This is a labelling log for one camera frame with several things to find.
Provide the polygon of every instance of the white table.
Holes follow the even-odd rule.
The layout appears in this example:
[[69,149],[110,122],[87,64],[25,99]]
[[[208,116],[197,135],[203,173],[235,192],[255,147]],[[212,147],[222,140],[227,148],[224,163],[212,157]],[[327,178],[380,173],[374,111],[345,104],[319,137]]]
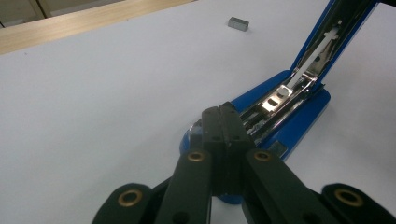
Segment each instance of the white table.
[[[0,56],[0,223],[90,223],[117,187],[165,180],[201,111],[289,69],[326,4],[200,0]],[[309,188],[346,183],[393,215],[395,21],[377,7],[287,161]],[[246,221],[214,199],[212,223]]]

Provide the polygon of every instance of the wooden surface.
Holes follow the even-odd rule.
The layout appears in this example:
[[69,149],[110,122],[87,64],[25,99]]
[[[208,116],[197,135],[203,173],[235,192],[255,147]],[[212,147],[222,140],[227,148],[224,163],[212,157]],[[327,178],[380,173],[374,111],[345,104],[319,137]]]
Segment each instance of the wooden surface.
[[126,0],[0,29],[0,55],[189,2],[191,0]]

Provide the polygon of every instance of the stapler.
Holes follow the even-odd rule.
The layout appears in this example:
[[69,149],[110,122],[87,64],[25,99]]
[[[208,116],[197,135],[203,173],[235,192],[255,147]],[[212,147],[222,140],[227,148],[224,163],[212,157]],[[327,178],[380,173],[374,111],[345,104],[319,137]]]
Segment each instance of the stapler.
[[330,1],[289,70],[206,109],[182,137],[173,176],[116,189],[93,223],[209,223],[212,196],[242,203],[248,223],[396,223],[360,190],[315,193],[283,163],[331,99],[322,79],[378,3]]

